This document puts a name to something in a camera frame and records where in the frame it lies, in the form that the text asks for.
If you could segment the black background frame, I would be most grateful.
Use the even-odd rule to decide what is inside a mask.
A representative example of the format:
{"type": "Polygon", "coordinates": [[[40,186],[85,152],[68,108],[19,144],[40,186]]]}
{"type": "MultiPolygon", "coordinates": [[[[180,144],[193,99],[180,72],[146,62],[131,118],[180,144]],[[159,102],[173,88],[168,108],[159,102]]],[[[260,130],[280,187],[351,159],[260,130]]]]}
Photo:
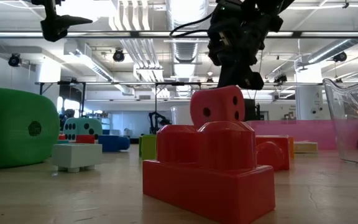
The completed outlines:
{"type": "Polygon", "coordinates": [[[198,89],[201,89],[201,86],[204,83],[201,82],[78,82],[78,81],[59,81],[59,82],[35,82],[39,86],[39,94],[43,95],[51,86],[68,86],[69,93],[71,93],[71,88],[77,85],[81,85],[81,100],[80,100],[80,114],[83,114],[85,108],[85,101],[87,100],[86,91],[89,86],[113,86],[117,88],[123,96],[133,96],[135,101],[140,101],[140,98],[135,97],[135,90],[131,87],[140,86],[142,88],[154,89],[154,102],[157,105],[158,101],[158,86],[162,85],[161,89],[164,89],[166,86],[197,86],[198,89]]]}

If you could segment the pale teal small brick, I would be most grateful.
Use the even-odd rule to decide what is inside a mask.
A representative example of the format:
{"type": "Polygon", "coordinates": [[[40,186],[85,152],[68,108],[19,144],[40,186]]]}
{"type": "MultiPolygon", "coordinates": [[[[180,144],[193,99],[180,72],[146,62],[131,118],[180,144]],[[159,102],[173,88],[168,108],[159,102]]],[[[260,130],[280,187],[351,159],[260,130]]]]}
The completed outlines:
{"type": "Polygon", "coordinates": [[[102,152],[100,144],[56,144],[52,149],[52,164],[70,173],[94,170],[101,163],[102,152]]]}

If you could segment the white rectangular air duct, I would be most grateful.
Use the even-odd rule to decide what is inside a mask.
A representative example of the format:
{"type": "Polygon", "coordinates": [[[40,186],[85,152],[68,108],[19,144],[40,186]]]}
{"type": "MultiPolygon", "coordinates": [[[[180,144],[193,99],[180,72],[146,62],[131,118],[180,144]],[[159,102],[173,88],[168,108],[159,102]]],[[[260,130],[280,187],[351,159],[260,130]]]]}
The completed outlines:
{"type": "Polygon", "coordinates": [[[64,44],[64,54],[71,55],[76,62],[85,65],[104,81],[114,85],[123,95],[135,95],[133,88],[119,84],[119,81],[113,78],[112,73],[106,67],[97,59],[93,59],[92,49],[87,43],[78,40],[68,40],[64,44]]]}

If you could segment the tan box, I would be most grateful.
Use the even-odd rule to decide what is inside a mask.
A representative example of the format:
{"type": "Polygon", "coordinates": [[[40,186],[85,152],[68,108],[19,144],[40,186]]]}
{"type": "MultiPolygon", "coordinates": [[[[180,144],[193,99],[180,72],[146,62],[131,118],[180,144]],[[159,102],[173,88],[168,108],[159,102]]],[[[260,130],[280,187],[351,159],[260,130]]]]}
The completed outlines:
{"type": "Polygon", "coordinates": [[[317,154],[318,143],[317,142],[294,142],[294,153],[297,154],[317,154]]]}

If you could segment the orange block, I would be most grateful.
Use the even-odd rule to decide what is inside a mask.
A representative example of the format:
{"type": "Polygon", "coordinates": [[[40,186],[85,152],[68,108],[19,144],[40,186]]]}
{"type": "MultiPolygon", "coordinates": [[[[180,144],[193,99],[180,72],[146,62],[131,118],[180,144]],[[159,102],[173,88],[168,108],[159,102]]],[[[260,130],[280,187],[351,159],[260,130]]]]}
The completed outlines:
{"type": "Polygon", "coordinates": [[[295,158],[295,155],[294,155],[294,138],[292,136],[289,136],[288,141],[289,141],[290,158],[294,159],[295,158]]]}

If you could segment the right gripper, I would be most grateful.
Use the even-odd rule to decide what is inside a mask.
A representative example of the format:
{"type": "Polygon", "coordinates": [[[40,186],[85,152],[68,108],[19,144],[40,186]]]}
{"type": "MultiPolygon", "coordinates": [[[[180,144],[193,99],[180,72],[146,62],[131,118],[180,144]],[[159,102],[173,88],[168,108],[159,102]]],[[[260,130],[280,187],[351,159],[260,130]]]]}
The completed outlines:
{"type": "Polygon", "coordinates": [[[267,34],[281,29],[280,13],[294,1],[216,0],[207,34],[208,56],[221,66],[218,88],[237,85],[261,90],[264,87],[260,73],[248,72],[247,65],[257,63],[257,53],[265,48],[267,34]],[[244,64],[234,62],[237,59],[244,64]]]}

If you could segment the green small brick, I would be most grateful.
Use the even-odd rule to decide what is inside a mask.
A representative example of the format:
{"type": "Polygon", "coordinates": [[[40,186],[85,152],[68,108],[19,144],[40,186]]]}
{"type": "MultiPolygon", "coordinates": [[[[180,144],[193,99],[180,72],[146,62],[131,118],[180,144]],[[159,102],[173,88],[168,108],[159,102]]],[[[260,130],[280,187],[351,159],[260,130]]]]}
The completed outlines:
{"type": "Polygon", "coordinates": [[[156,135],[142,135],[139,137],[139,157],[142,160],[154,160],[156,158],[156,135]]]}

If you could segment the clear plastic bin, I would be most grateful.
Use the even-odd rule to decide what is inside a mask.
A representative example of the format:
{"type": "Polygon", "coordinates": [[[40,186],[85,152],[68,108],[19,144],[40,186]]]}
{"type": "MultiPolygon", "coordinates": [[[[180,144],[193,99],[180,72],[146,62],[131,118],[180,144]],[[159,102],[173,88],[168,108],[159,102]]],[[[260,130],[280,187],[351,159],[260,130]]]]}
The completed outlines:
{"type": "Polygon", "coordinates": [[[323,80],[339,158],[358,163],[358,83],[323,80]]]}

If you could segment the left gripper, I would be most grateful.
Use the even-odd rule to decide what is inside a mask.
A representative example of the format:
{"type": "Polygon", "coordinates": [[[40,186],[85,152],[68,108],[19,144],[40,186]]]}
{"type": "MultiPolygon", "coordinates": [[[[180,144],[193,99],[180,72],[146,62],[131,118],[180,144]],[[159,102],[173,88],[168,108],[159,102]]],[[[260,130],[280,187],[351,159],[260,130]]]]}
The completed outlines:
{"type": "Polygon", "coordinates": [[[75,16],[58,16],[56,5],[61,6],[64,0],[31,0],[33,5],[42,5],[45,8],[46,18],[40,22],[42,35],[49,42],[56,42],[68,34],[70,26],[90,24],[92,20],[75,16]]]}

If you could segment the blue two-stud brick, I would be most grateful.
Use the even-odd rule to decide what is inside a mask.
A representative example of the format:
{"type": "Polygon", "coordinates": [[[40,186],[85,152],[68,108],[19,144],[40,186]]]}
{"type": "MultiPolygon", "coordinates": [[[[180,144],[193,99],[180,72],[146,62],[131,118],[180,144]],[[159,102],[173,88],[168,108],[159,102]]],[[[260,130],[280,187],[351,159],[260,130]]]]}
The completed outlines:
{"type": "Polygon", "coordinates": [[[101,135],[98,143],[102,145],[103,152],[119,152],[128,150],[131,141],[127,136],[101,135]]]}

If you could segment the red two-stud brick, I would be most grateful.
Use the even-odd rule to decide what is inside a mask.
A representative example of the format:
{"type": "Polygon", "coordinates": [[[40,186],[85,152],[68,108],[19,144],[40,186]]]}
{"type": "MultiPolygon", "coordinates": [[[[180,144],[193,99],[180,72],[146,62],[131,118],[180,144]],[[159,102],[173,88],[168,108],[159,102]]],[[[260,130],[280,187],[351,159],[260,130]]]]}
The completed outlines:
{"type": "Polygon", "coordinates": [[[274,171],[290,169],[290,137],[256,135],[256,157],[260,166],[272,166],[274,171]]]}
{"type": "Polygon", "coordinates": [[[257,164],[255,140],[240,121],[167,125],[156,158],[143,161],[143,193],[221,224],[249,224],[275,208],[273,168],[257,164]]]}

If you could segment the silver round ceiling duct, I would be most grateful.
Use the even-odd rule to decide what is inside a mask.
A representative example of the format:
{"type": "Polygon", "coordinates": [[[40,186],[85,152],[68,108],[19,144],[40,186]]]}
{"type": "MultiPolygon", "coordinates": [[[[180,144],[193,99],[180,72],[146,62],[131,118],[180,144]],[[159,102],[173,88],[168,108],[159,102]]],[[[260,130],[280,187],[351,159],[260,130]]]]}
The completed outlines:
{"type": "MultiPolygon", "coordinates": [[[[208,0],[165,0],[168,29],[173,30],[208,15],[208,0]]],[[[190,82],[195,74],[199,45],[195,42],[174,42],[173,74],[177,82],[190,82]]]]}

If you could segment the teal foam die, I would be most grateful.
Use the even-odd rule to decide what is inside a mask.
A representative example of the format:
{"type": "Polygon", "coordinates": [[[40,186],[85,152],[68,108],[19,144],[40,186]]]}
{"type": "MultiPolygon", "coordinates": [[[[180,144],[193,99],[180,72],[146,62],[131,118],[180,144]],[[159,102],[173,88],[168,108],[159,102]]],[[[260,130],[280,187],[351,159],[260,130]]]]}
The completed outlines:
{"type": "Polygon", "coordinates": [[[74,141],[77,135],[93,135],[95,140],[103,134],[102,124],[94,118],[68,118],[63,125],[65,139],[74,141]]]}

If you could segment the white plastic cup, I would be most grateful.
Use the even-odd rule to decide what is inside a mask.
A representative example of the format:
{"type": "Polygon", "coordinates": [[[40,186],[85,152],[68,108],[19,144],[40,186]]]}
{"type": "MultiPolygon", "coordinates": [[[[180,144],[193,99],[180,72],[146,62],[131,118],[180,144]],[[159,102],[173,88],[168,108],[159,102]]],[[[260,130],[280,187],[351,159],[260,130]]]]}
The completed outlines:
{"type": "Polygon", "coordinates": [[[176,105],[171,107],[172,123],[179,125],[193,125],[189,105],[176,105]]]}

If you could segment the green foam die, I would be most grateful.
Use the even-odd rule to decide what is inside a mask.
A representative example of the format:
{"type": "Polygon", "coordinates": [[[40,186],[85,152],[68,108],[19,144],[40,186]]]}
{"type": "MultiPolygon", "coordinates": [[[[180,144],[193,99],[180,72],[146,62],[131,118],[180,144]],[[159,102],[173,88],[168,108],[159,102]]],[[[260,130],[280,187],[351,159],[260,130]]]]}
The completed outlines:
{"type": "Polygon", "coordinates": [[[0,169],[41,163],[60,132],[54,103],[42,95],[0,88],[0,169]]]}

